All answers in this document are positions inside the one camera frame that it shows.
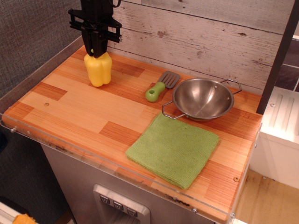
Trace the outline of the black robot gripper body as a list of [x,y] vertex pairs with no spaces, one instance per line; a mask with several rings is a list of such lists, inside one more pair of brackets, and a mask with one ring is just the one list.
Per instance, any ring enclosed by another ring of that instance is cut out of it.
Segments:
[[82,0],[81,9],[70,9],[70,27],[76,30],[85,28],[89,32],[108,29],[107,39],[113,42],[121,41],[120,29],[122,24],[113,18],[114,9],[119,7],[112,0]]

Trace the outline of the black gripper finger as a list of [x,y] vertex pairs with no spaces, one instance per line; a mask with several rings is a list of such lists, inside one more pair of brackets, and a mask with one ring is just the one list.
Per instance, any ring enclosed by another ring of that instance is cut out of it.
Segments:
[[93,46],[90,32],[86,29],[81,29],[81,34],[87,54],[89,56],[93,56]]
[[107,51],[107,32],[108,29],[93,31],[91,34],[92,46],[93,46],[93,56],[98,58],[102,56]]

